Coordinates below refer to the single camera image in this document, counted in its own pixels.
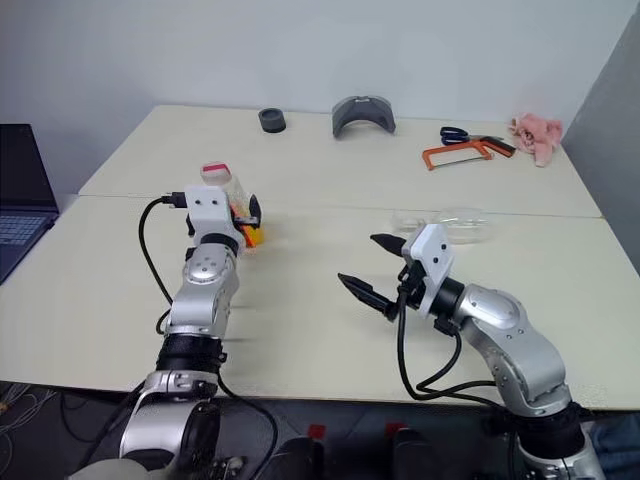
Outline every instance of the laptop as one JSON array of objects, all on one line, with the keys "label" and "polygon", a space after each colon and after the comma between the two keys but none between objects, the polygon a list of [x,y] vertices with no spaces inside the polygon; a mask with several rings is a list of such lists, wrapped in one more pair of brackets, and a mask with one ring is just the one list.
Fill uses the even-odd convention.
[{"label": "laptop", "polygon": [[0,124],[0,284],[58,213],[31,125]]}]

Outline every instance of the clear plastic container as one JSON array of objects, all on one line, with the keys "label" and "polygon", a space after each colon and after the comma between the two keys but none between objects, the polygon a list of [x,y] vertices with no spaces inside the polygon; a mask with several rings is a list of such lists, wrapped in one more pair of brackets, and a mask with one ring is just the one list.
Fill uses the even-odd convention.
[{"label": "clear plastic container", "polygon": [[435,215],[432,223],[444,225],[454,244],[478,243],[491,236],[491,222],[478,208],[448,208]]},{"label": "clear plastic container", "polygon": [[393,233],[413,233],[426,224],[426,220],[416,213],[396,210],[393,212],[393,215],[391,215],[391,228]]},{"label": "clear plastic container", "polygon": [[[229,198],[229,204],[234,215],[248,217],[249,196],[246,194],[238,177],[231,173],[227,164],[213,162],[203,165],[200,176],[207,185],[222,187]],[[264,241],[262,227],[243,227],[243,233],[247,241],[247,247],[255,247]]]}]

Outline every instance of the robotic arm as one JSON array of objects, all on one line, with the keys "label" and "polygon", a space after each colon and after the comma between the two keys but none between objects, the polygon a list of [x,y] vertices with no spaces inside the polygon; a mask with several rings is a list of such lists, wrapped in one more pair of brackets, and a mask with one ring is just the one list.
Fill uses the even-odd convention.
[{"label": "robotic arm", "polygon": [[453,255],[441,225],[427,225],[406,241],[371,237],[406,262],[391,302],[355,277],[339,274],[363,303],[394,320],[404,304],[436,325],[458,330],[484,358],[518,434],[519,447],[533,478],[604,479],[597,456],[578,419],[565,383],[560,354],[538,333],[522,304],[505,292],[466,287],[448,277]]},{"label": "robotic arm", "polygon": [[93,464],[74,480],[189,478],[214,459],[220,412],[213,398],[226,360],[222,341],[230,302],[239,285],[236,258],[245,248],[240,229],[258,227],[261,212],[252,199],[252,217],[235,217],[220,187],[188,187],[184,199],[178,196],[176,206],[188,208],[195,246],[187,250],[156,370],[147,376],[129,418],[120,459]]}]

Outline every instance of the orange object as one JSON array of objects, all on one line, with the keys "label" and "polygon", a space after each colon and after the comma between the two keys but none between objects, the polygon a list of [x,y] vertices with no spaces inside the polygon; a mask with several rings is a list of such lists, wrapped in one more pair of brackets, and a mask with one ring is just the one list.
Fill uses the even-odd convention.
[{"label": "orange object", "polygon": [[440,165],[434,165],[434,163],[431,161],[431,155],[444,152],[452,152],[454,150],[464,150],[465,148],[475,148],[478,153],[480,153],[480,155],[484,157],[485,160],[491,160],[493,158],[493,155],[484,147],[485,143],[481,140],[472,140],[470,142],[456,143],[454,145],[447,145],[445,147],[429,148],[422,152],[422,159],[424,160],[424,163],[427,164],[427,168],[429,170],[433,170]]},{"label": "orange object", "polygon": [[[242,210],[238,210],[237,208],[234,208],[233,205],[231,205],[231,211],[233,212],[233,215],[236,217],[248,216],[248,211],[245,212]],[[240,227],[240,230],[242,230],[242,235],[244,236],[244,240],[245,242],[247,242],[247,248],[255,248],[258,245],[260,245],[262,242],[264,242],[264,233],[262,231],[262,227],[253,228],[247,225],[243,225]]]}]

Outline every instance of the white table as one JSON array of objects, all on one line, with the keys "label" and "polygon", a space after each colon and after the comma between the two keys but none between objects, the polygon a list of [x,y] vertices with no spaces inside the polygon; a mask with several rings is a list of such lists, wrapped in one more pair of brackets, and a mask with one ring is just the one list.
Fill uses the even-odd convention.
[{"label": "white table", "polygon": [[[143,198],[80,197],[0,288],[0,378],[127,390],[154,368],[164,299],[140,253]],[[391,295],[401,261],[368,240],[391,212],[265,205],[264,245],[241,257],[223,372],[238,393],[281,398],[408,400],[395,326],[358,303],[337,272]],[[171,292],[189,245],[184,210],[158,207],[148,245]],[[452,276],[505,289],[560,350],[575,398],[638,408],[632,299],[640,280],[607,223],[596,218],[492,215],[490,241],[455,247]],[[452,341],[409,317],[409,372],[429,376]],[[442,385],[486,379],[470,347]],[[478,393],[496,399],[491,389]]]},{"label": "white table", "polygon": [[351,124],[335,140],[331,117],[285,113],[278,134],[260,129],[257,112],[160,106],[138,126],[80,191],[144,196],[200,184],[200,167],[227,162],[263,202],[408,210],[476,207],[487,212],[599,217],[567,155],[536,168],[530,155],[496,155],[429,172],[421,158],[439,146],[440,127],[512,142],[507,125],[398,119],[395,135],[371,123]]}]

